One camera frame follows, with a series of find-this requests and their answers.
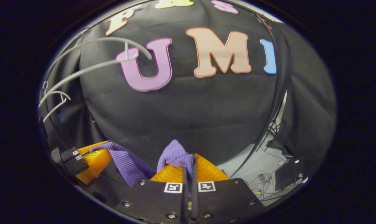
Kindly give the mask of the black backdrop cloth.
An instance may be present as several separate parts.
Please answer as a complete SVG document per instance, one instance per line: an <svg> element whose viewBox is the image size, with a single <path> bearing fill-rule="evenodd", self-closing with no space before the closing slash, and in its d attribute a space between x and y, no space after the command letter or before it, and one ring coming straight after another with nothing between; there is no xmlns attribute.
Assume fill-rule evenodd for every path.
<svg viewBox="0 0 376 224"><path fill-rule="evenodd" d="M320 167L336 95L316 49L285 19L242 0L133 0L71 37L50 62L40 111L65 146L108 139L156 167L174 139L230 174L276 121L276 144Z"/></svg>

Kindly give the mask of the purple ribbed shirt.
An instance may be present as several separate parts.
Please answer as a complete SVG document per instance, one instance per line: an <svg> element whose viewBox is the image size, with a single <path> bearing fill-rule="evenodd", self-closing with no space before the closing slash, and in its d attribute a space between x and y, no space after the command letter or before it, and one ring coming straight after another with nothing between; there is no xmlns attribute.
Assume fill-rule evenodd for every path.
<svg viewBox="0 0 376 224"><path fill-rule="evenodd" d="M149 180L155 175L160 174L161 170L167 165L186 167L188 172L188 195L189 198L192 198L194 155L186 152L178 140L172 140L163 150L157 161L157 169L151 168L134 153L115 142L107 141L91 148L89 152L91 153L99 149L107 149L110 152L118 172L129 187L133 187L138 180Z"/></svg>

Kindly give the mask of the black tripod stand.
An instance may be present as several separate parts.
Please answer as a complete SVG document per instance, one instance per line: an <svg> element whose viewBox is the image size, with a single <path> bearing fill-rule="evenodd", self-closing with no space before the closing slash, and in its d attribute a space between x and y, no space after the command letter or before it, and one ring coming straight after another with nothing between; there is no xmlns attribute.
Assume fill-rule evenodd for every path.
<svg viewBox="0 0 376 224"><path fill-rule="evenodd" d="M277 135L279 133L279 129L280 129L280 125L281 125L281 121L280 120L277 120L277 119L273 119L267 130L266 130L266 134L265 134L265 137L263 139L263 143L267 143L269 141L272 141L274 139L277 138Z"/></svg>

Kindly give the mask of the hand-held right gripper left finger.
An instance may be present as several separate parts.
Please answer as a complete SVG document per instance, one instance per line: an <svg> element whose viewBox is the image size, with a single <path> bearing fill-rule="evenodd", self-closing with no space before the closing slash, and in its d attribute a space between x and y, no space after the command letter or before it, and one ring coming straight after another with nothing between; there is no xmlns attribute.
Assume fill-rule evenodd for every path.
<svg viewBox="0 0 376 224"><path fill-rule="evenodd" d="M115 210L137 224L187 224L187 168L181 169L181 183L137 181L122 192Z"/></svg>

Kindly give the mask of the white hanger with taped hook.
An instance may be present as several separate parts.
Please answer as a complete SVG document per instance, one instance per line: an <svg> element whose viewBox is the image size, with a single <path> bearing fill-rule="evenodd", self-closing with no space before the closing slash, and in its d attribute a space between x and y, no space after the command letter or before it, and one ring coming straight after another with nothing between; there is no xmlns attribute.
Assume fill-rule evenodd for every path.
<svg viewBox="0 0 376 224"><path fill-rule="evenodd" d="M42 100L44 100L44 98L46 98L48 95L56 92L56 90L59 89L62 85L72 81L75 78L82 76L86 72L91 72L93 70L96 70L98 68L103 68L103 67L108 66L108 65L114 65L114 64L117 64L117 63L136 59L139 56L139 53L144 53L144 55L147 57L147 59L152 60L152 55L149 53L149 51L147 49L145 49L142 45L140 45L140 44L138 44L138 43L136 43L132 40L122 38L122 37L101 37L101 38L98 38L98 39L95 39L95 40L92 40L92 41L87 41L87 42L84 42L84 43L81 43L81 44L76 44L76 45L74 45L74 47L64 51L57 59L55 59L53 61L50 68L48 69L48 72L50 72L52 70L52 68L57 64L57 62L59 62L61 59L63 59L65 56L67 56L68 54L70 54L74 50L77 50L77 49L79 49L79 48L81 48L81 47L83 47L87 44L104 42L104 41L111 41L111 42L113 41L113 42L123 43L124 44L124 52L126 54L125 57L122 57L121 59L108 60L106 62L102 62L102 63L96 64L96 65L90 66L88 68L84 68L82 70L79 70L78 72L75 72L75 73L69 75L68 77L62 79L60 82L55 84L52 88L50 88L45 93L45 96L42 98ZM130 54L128 52L128 50L130 50L129 47L131 47L131 46L138 48L138 53L135 53L134 55Z"/></svg>

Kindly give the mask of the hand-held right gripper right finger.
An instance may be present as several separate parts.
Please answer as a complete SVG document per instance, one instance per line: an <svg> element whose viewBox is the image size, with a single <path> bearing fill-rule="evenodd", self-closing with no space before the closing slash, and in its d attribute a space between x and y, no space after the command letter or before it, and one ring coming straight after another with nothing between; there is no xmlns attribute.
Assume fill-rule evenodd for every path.
<svg viewBox="0 0 376 224"><path fill-rule="evenodd" d="M195 154L192 196L192 218L197 224L240 224L264 212L242 178L229 178L199 154Z"/></svg>

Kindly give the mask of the black box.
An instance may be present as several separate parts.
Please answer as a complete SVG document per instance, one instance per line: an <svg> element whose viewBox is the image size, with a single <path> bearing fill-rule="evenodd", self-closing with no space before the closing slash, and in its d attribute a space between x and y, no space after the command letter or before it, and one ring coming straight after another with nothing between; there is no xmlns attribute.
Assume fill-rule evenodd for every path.
<svg viewBox="0 0 376 224"><path fill-rule="evenodd" d="M275 172L275 190L281 190L297 182L304 176L304 159L302 156L290 158Z"/></svg>

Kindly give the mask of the black clothes rail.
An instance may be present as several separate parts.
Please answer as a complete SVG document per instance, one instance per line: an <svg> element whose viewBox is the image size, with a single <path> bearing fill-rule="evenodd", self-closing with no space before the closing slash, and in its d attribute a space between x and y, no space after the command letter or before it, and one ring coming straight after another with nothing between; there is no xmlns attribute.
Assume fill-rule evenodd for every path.
<svg viewBox="0 0 376 224"><path fill-rule="evenodd" d="M265 135L288 71L283 22L239 0L135 0L71 37L61 52L101 37L149 51L62 85L71 101L43 123L49 144L66 150L112 141L151 168L176 139L216 166ZM124 44L97 42L61 59L49 88L84 68L125 57Z"/></svg>

